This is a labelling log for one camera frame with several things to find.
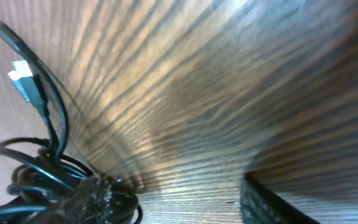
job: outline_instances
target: wood grain pattern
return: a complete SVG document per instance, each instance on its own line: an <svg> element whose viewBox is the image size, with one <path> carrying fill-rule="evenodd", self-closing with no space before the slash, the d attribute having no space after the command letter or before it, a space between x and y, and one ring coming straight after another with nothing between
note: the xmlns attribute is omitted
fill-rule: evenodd
<svg viewBox="0 0 358 224"><path fill-rule="evenodd" d="M69 153L128 180L144 223L240 223L250 170L358 223L358 0L0 0L0 19L56 74ZM14 59L0 40L0 140L45 134Z"/></svg>

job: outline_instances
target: tangled black cord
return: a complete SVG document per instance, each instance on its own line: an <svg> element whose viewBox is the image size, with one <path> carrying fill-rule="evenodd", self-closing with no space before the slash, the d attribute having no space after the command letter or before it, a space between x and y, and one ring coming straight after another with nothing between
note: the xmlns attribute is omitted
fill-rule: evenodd
<svg viewBox="0 0 358 224"><path fill-rule="evenodd" d="M53 204L69 199L76 187L92 177L93 172L80 161L63 155L69 134L68 115L62 97L46 71L48 69L3 22L0 22L0 37L26 59L32 70L44 78L57 102L62 123L60 139L57 138L49 116L42 116L48 128L49 139L14 138L0 142L0 155L23 163L14 170L12 184L7 187L7 192L17 197L0 206L0 223L24 223L36 214L47 211ZM39 145L38 156L32 157L8 148L11 144L23 142ZM129 223L136 209L138 217L135 224L141 222L143 213L134 194L112 190L111 197L115 202L119 202L111 206L113 223Z"/></svg>

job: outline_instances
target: cable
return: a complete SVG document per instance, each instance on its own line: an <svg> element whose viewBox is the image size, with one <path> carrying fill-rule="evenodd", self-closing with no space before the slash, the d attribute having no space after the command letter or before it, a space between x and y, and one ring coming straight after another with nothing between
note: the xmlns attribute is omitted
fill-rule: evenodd
<svg viewBox="0 0 358 224"><path fill-rule="evenodd" d="M23 163L12 173L12 184L7 187L7 192L17 197L0 206L0 223L23 223L37 214L46 213L55 207L58 201L70 200L70 197L77 193L76 188L82 181L91 181L93 171L80 161L63 154L69 135L68 115L62 96L49 76L51 71L23 40L1 21L0 38L25 59L14 62L16 70L9 72L8 75L23 99L37 109L49 135L49 139L14 138L0 142L0 155ZM62 126L60 138L50 120L48 98L40 76L51 89L53 99L58 105ZM32 157L8 148L11 144L17 143L39 145L38 156ZM134 211L138 210L135 224L139 224L143 218L143 211L136 195L111 190L109 187L107 189L110 190L108 193L112 195L114 202L108 205L111 208L109 218L113 220L112 223L129 223Z"/></svg>

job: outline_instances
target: blurry black object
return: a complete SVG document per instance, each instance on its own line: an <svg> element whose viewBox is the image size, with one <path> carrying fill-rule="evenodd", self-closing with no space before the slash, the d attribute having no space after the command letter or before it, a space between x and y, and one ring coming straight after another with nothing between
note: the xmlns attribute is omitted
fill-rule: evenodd
<svg viewBox="0 0 358 224"><path fill-rule="evenodd" d="M142 221L138 198L122 189L121 181L108 181L93 174L80 161L63 155L67 144L68 115L50 70L36 54L0 21L0 38L25 60L14 62L10 78L24 99L39 112L48 128L49 139L15 138L0 142L0 154L23 165L12 174L7 192L17 197L0 206L0 223L112 223L130 224L138 210L136 224ZM43 83L51 90L60 112L62 134L57 137L50 120ZM40 146L37 157L7 148L16 143Z"/></svg>
<svg viewBox="0 0 358 224"><path fill-rule="evenodd" d="M318 224L247 173L241 186L241 218L245 224Z"/></svg>

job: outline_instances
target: brown wood grain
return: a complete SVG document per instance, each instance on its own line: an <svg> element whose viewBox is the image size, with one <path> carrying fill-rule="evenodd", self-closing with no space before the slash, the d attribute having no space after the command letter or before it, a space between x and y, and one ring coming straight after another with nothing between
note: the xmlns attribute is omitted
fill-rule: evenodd
<svg viewBox="0 0 358 224"><path fill-rule="evenodd" d="M358 223L358 0L0 0L0 20L56 74L68 153L137 189L144 223L240 223L250 170ZM45 136L15 59L0 40L0 140Z"/></svg>

